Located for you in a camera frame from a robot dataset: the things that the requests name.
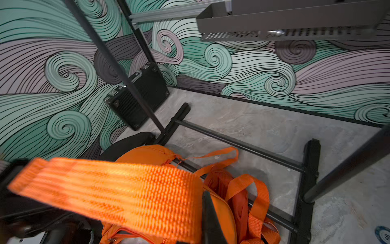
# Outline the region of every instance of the concrete floor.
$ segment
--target concrete floor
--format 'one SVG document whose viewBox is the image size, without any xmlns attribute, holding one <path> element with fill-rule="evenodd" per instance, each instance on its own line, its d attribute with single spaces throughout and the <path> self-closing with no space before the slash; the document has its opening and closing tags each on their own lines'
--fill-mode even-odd
<svg viewBox="0 0 390 244">
<path fill-rule="evenodd" d="M 191 106 L 185 118 L 187 121 L 297 161 L 302 161 L 303 147 L 307 141 L 312 138 L 320 140 L 319 179 L 379 130 L 174 88 L 170 88 L 170 92 L 169 98 L 156 111 L 157 118 L 164 126 L 187 102 Z M 140 131 L 159 134 L 149 119 L 137 132 L 126 129 L 118 140 Z M 228 145 L 180 126 L 166 147 L 184 157 L 191 157 L 202 156 Z M 227 168 L 233 176 L 248 173 L 262 180 L 268 186 L 271 205 L 292 214 L 299 173 L 245 151 L 240 150 L 239 153 L 239 161 Z M 221 159 L 192 162 L 200 167 Z M 376 226 L 390 227 L 389 161 L 390 157 L 384 158 L 316 201 L 311 243 L 379 243 L 374 233 Z M 250 186 L 249 192 L 255 195 L 255 187 Z M 282 238 L 280 243 L 288 243 L 289 232 L 280 226 L 278 229 Z M 124 243 L 143 241 L 128 239 Z"/>
</svg>

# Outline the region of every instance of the wave pattern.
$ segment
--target wave pattern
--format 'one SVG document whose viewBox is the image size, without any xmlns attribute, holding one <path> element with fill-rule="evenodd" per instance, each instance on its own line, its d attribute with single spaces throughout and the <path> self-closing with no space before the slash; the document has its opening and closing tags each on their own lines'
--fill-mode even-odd
<svg viewBox="0 0 390 244">
<path fill-rule="evenodd" d="M 169 54 L 172 53 L 173 48 L 171 43 L 163 38 L 169 38 L 176 47 L 176 54 L 174 57 L 166 56 L 154 49 L 151 49 L 151 53 L 157 63 L 165 64 L 180 64 L 183 60 L 183 48 L 179 39 L 169 30 L 160 30 L 157 33 L 158 46 L 160 50 Z M 147 63 L 147 58 L 143 52 L 139 52 L 131 63 L 130 74 L 135 73 L 139 68 Z"/>
<path fill-rule="evenodd" d="M 315 94 L 362 84 L 390 84 L 390 50 L 360 50 L 331 56 L 296 73 L 294 94 Z"/>
<path fill-rule="evenodd" d="M 145 39 L 148 43 L 151 38 L 151 31 L 146 32 Z M 141 50 L 133 34 L 112 39 L 106 42 L 106 46 L 117 61 L 132 60 Z M 105 82 L 109 84 L 120 83 L 117 73 L 99 50 L 96 51 L 94 57 L 94 66 L 98 75 Z"/>
<path fill-rule="evenodd" d="M 132 12 L 196 0 L 126 0 Z M 78 0 L 131 75 L 146 62 L 115 0 Z M 0 9 L 0 159 L 95 159 L 126 129 L 119 79 L 62 0 Z M 201 42 L 194 18 L 141 23 L 167 84 L 372 124 L 390 123 L 390 15 L 370 40 Z"/>
<path fill-rule="evenodd" d="M 76 52 L 92 61 L 96 46 L 64 39 L 24 39 L 0 44 L 0 95 L 59 92 L 48 82 L 44 69 L 47 59 L 61 51 Z M 79 86 L 83 86 L 85 77 L 80 76 L 84 72 L 75 68 L 71 64 L 67 71 L 77 75 Z"/>
<path fill-rule="evenodd" d="M 311 60 L 316 54 L 314 41 L 276 41 L 276 54 L 289 64 L 303 64 Z"/>
<path fill-rule="evenodd" d="M 122 22 L 115 0 L 78 0 L 77 3 L 104 41 L 119 33 Z M 37 37 L 91 41 L 62 0 L 12 0 L 1 4 L 1 43 Z"/>
</svg>

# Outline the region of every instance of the metal bolt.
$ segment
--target metal bolt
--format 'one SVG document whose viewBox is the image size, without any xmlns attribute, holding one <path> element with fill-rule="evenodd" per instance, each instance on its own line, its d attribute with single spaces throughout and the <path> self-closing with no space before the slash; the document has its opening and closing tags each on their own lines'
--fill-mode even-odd
<svg viewBox="0 0 390 244">
<path fill-rule="evenodd" d="M 285 34 L 284 30 L 270 30 L 270 31 L 267 31 L 269 34 L 271 35 L 275 35 L 275 36 L 282 36 Z"/>
</svg>

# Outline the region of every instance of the orange bag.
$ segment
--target orange bag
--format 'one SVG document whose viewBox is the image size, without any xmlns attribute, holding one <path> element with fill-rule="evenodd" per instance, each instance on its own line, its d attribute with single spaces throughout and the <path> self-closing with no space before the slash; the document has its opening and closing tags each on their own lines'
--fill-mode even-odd
<svg viewBox="0 0 390 244">
<path fill-rule="evenodd" d="M 200 243 L 202 191 L 208 191 L 228 244 L 263 244 L 262 239 L 278 244 L 279 234 L 265 218 L 269 196 L 264 183 L 250 175 L 233 179 L 224 169 L 237 161 L 238 150 L 229 147 L 203 157 L 232 151 L 236 151 L 233 159 L 194 174 L 170 165 L 174 159 L 183 159 L 160 145 L 135 148 L 116 163 L 34 159 L 9 189 L 101 220 L 101 244 L 117 244 L 131 237 L 142 237 L 151 244 Z M 198 178 L 203 174 L 209 174 L 204 184 Z M 253 182 L 258 197 L 248 213 L 245 188 Z"/>
<path fill-rule="evenodd" d="M 232 221 L 235 222 L 238 234 L 235 243 L 264 244 L 264 239 L 268 244 L 278 244 L 280 242 L 278 230 L 273 225 L 272 220 L 266 218 L 269 207 L 269 194 L 266 185 L 248 174 L 233 178 L 233 176 L 224 169 L 226 166 L 237 161 L 238 150 L 234 147 L 229 147 L 209 153 L 203 157 L 226 154 L 234 150 L 236 151 L 235 158 L 203 167 L 194 174 L 199 177 L 208 174 L 204 181 L 204 189 L 213 191 L 224 198 L 224 200 L 220 199 L 220 203 L 218 204 L 213 200 L 217 215 L 219 211 L 218 208 L 223 205 L 222 201 L 226 205 L 229 205 L 230 209 L 233 211 L 234 219 Z M 252 183 L 255 183 L 256 185 L 257 197 L 253 207 L 248 213 L 248 192 L 245 189 Z M 230 234 L 224 231 L 225 225 L 230 225 L 230 222 L 221 218 L 219 223 L 227 242 L 231 244 L 232 242 L 228 240 L 231 238 Z"/>
</svg>

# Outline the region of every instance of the gray metal tray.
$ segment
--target gray metal tray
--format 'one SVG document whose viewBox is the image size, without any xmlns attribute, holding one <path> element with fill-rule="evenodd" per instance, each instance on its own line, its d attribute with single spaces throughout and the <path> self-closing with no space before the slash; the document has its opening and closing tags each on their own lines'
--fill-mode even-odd
<svg viewBox="0 0 390 244">
<path fill-rule="evenodd" d="M 239 15 L 226 12 L 225 3 L 219 2 L 208 6 L 196 20 L 203 41 L 363 39 L 375 35 L 390 1 L 352 1 Z"/>
</svg>

